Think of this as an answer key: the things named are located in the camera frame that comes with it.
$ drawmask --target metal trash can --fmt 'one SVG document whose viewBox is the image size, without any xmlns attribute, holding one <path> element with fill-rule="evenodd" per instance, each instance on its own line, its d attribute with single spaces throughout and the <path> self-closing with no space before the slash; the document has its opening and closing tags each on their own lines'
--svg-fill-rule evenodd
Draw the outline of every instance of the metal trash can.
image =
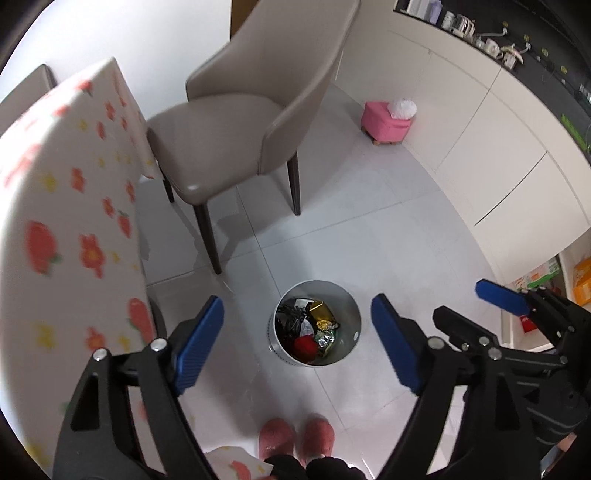
<svg viewBox="0 0 591 480">
<path fill-rule="evenodd" d="M 305 364 L 293 358 L 280 344 L 275 330 L 277 309 L 286 300 L 315 299 L 326 303 L 335 320 L 340 324 L 338 335 L 331 351 L 325 358 L 317 358 L 311 364 Z M 300 367 L 324 367 L 334 364 L 351 353 L 361 334 L 361 314 L 353 297 L 343 287 L 325 280 L 307 280 L 291 287 L 281 298 L 267 327 L 267 338 L 271 349 L 284 362 Z"/>
</svg>

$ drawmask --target orange box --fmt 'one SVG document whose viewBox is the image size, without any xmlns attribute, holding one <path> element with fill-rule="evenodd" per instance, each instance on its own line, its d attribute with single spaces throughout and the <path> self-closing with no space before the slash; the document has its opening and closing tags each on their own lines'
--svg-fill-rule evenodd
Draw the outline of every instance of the orange box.
<svg viewBox="0 0 591 480">
<path fill-rule="evenodd" d="M 591 301 L 591 258 L 586 258 L 574 268 L 573 294 L 578 305 Z"/>
</svg>

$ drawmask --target beige chair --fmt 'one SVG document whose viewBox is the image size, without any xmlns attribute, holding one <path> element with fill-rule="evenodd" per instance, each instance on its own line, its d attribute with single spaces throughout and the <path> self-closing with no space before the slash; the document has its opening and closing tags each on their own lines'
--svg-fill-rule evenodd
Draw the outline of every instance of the beige chair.
<svg viewBox="0 0 591 480">
<path fill-rule="evenodd" d="M 261 0 L 232 41 L 191 74 L 189 101 L 148 122 L 168 199 L 174 201 L 174 188 L 193 205 L 217 274 L 222 268 L 210 198 L 287 163 L 294 213 L 300 214 L 297 148 L 337 68 L 359 4 Z"/>
<path fill-rule="evenodd" d="M 49 67 L 39 65 L 0 103 L 0 137 L 32 104 L 56 86 Z"/>
</svg>

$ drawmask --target chair seat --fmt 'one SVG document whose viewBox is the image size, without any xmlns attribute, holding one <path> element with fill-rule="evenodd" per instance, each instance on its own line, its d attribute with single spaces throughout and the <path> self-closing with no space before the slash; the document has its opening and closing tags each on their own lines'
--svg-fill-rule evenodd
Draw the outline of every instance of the chair seat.
<svg viewBox="0 0 591 480">
<path fill-rule="evenodd" d="M 178 195 L 201 205 L 257 174 L 263 136 L 282 110 L 258 95 L 197 98 L 153 117 L 148 140 Z"/>
</svg>

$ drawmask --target blue gripper pad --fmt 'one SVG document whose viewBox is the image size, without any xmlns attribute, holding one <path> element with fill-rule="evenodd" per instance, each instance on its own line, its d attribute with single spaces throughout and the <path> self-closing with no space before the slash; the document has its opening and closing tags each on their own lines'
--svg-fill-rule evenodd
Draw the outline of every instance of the blue gripper pad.
<svg viewBox="0 0 591 480">
<path fill-rule="evenodd" d="M 187 342 L 177 353 L 174 386 L 178 395 L 194 386 L 223 326 L 223 302 L 214 297 Z"/>
<path fill-rule="evenodd" d="M 476 295 L 480 299 L 492 303 L 517 317 L 530 313 L 530 308 L 527 306 L 525 296 L 522 293 L 517 293 L 516 291 L 484 279 L 476 282 L 475 290 Z"/>
<path fill-rule="evenodd" d="M 404 319 L 400 318 L 383 293 L 372 300 L 371 319 L 398 380 L 415 395 L 419 395 L 423 381 L 418 374 L 418 352 L 413 349 L 400 329 L 398 321 Z"/>
</svg>

